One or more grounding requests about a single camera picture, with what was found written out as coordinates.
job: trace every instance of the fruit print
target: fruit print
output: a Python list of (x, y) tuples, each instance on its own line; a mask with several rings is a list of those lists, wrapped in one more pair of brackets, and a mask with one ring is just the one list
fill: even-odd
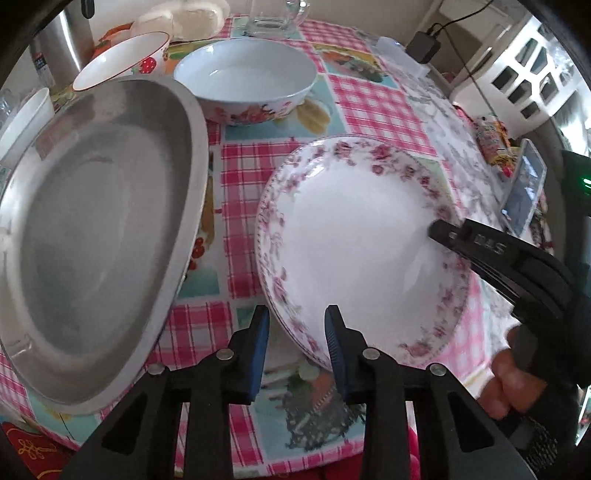
[(156, 68), (156, 60), (152, 57), (146, 57), (142, 60), (142, 65), (139, 68), (140, 73), (152, 73)]

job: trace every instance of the plate rim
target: plate rim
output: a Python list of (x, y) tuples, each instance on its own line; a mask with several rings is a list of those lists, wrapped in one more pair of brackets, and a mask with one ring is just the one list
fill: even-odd
[[(267, 285), (267, 282), (264, 281), (264, 275), (262, 273), (262, 258), (261, 258), (261, 227), (260, 227), (260, 222), (259, 217), (261, 214), (261, 209), (262, 209), (262, 200), (263, 198), (265, 198), (266, 196), (268, 196), (268, 192), (270, 191), (270, 185), (271, 183), (279, 176), (279, 174), (283, 171), (283, 169), (285, 168), (286, 165), (290, 165), (288, 163), (288, 159), (292, 156), (295, 156), (298, 152), (300, 152), (301, 150), (303, 150), (304, 148), (313, 146), (315, 144), (319, 144), (322, 142), (325, 142), (326, 140), (330, 140), (330, 139), (337, 139), (337, 138), (361, 138), (361, 139), (369, 139), (369, 140), (374, 140), (374, 141), (378, 141), (382, 144), (391, 146), (392, 148), (395, 148), (396, 150), (409, 155), (410, 157), (412, 157), (413, 159), (415, 159), (415, 161), (418, 162), (418, 160), (416, 160), (416, 158), (408, 151), (403, 150), (401, 148), (396, 147), (395, 145), (392, 145), (391, 143), (389, 143), (387, 140), (377, 137), (375, 135), (362, 135), (362, 134), (340, 134), (340, 135), (329, 135), (328, 137), (322, 137), (322, 138), (318, 138), (316, 140), (312, 140), (308, 143), (305, 143), (303, 145), (300, 145), (298, 148), (296, 148), (295, 150), (293, 150), (292, 152), (290, 152), (286, 157), (285, 160), (281, 163), (281, 165), (279, 165), (271, 174), (271, 176), (269, 177), (269, 179), (267, 180), (267, 182), (265, 183), (265, 187), (263, 188), (262, 194), (261, 194), (261, 198), (259, 200), (258, 206), (256, 208), (256, 237), (255, 237), (255, 262), (256, 262), (256, 271), (258, 274), (258, 279), (259, 282), (261, 284), (263, 293), (265, 295), (265, 299), (267, 301), (267, 304), (269, 305), (269, 307), (271, 308), (271, 311), (273, 312), (273, 315), (275, 316), (275, 318), (277, 319), (277, 322), (281, 325), (281, 328), (287, 333), (287, 335), (291, 338), (291, 340), (298, 346), (298, 348), (300, 349), (300, 351), (302, 351), (303, 354), (305, 354), (307, 357), (309, 357), (310, 359), (312, 359), (313, 361), (317, 362), (320, 366), (326, 368), (329, 371), (332, 371), (332, 364), (330, 362), (330, 358), (328, 359), (329, 361), (326, 362), (325, 359), (319, 357), (318, 355), (314, 354), (313, 352), (310, 352), (309, 348), (304, 346), (303, 343), (295, 336), (293, 335), (293, 333), (291, 332), (290, 328), (287, 326), (287, 323), (285, 322), (285, 320), (281, 317), (281, 315), (279, 314), (279, 311), (275, 305), (275, 300), (273, 299), (273, 296), (271, 294), (271, 292), (269, 291), (269, 287)], [(452, 209), (454, 215), (459, 219), (460, 215), (459, 215), (459, 211), (456, 208), (456, 206), (451, 203), (450, 208)], [(467, 272), (467, 279), (466, 279), (466, 287), (467, 287), (467, 292), (465, 295), (465, 298), (462, 302), (462, 316), (464, 314), (464, 312), (466, 311), (466, 306), (467, 303), (469, 301), (469, 297), (470, 297), (470, 285), (471, 285), (471, 281), (472, 281), (472, 272), (470, 270), (468, 270)], [(438, 355), (441, 354), (441, 352), (443, 351), (443, 349), (449, 345), (450, 341), (453, 339), (454, 334), (456, 333), (456, 329), (458, 327), (458, 324), (460, 323), (462, 316), (460, 316), (457, 320), (457, 322), (454, 324), (453, 328), (451, 329), (451, 331), (449, 332), (449, 334), (447, 335), (447, 340), (445, 342), (443, 342), (440, 347), (438, 349), (435, 349), (432, 351), (431, 355), (429, 356), (429, 359), (426, 360), (425, 362), (431, 362), (433, 359), (437, 358)]]

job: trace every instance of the stainless steel container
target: stainless steel container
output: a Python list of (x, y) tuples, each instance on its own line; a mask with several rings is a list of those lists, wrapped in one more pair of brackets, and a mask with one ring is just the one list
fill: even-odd
[(93, 0), (73, 0), (33, 38), (31, 57), (52, 93), (70, 85), (90, 62), (95, 43), (88, 19), (93, 14)]

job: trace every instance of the table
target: table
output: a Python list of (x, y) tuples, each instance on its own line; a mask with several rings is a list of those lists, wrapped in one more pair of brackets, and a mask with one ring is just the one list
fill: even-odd
[[(241, 36), (245, 22), (245, 17), (228, 19), (219, 38)], [(389, 141), (442, 176), (460, 216), (498, 226), (485, 163), (471, 130), (430, 80), (401, 70), (386, 72), (375, 54), (375, 40), (354, 28), (306, 21), (291, 39), (281, 40), (304, 51), (318, 68), (304, 104), (284, 119), (251, 127), (208, 124), (209, 179), (199, 233), (186, 280), (146, 366), (194, 365), (248, 325), (254, 306), (264, 302), (254, 253), (258, 200), (284, 157), (315, 138), (356, 133)], [(216, 39), (170, 47), (167, 72), (211, 41)], [(510, 318), (506, 308), (472, 275), (467, 308), (436, 361), (469, 382), (490, 360), (489, 339), (498, 337), (503, 329), (498, 325)], [(3, 355), (0, 399), (73, 449), (112, 408), (76, 417), (51, 411), (19, 383)], [(187, 415), (185, 406), (177, 469)], [(364, 409), (344, 406), (332, 376), (306, 360), (274, 322), (261, 393), (250, 407), (230, 407), (235, 475), (275, 475), (355, 455), (363, 448), (364, 421)]]

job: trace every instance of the white container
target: white container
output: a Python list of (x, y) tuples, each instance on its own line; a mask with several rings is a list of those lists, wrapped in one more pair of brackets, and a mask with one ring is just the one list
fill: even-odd
[(428, 65), (421, 65), (411, 58), (404, 51), (404, 46), (393, 38), (380, 37), (376, 48), (379, 51), (380, 58), (387, 66), (404, 70), (416, 78), (422, 78), (430, 71)]
[(0, 131), (0, 162), (17, 138), (22, 135), (27, 140), (22, 140), (19, 144), (28, 146), (54, 114), (49, 88), (42, 88), (16, 112), (4, 131)]

